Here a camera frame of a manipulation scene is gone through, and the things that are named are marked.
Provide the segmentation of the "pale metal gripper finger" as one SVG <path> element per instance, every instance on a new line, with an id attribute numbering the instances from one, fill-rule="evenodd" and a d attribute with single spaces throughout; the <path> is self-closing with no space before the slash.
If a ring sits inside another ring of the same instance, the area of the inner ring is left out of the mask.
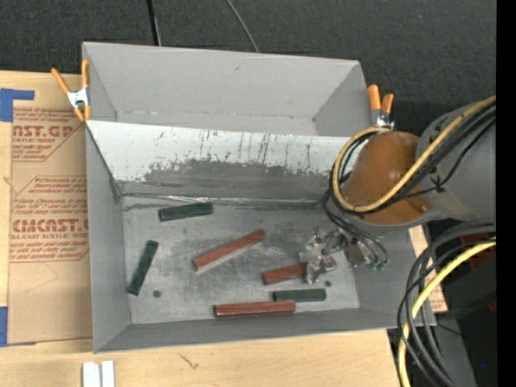
<path id="1" fill-rule="evenodd" d="M 314 284 L 324 273 L 336 269 L 337 263 L 333 256 L 328 253 L 308 254 L 300 253 L 299 260 L 306 264 L 304 280 L 308 284 Z"/>
<path id="2" fill-rule="evenodd" d="M 306 244 L 309 253 L 334 253 L 341 249 L 341 234 L 339 231 L 316 227 Z"/>

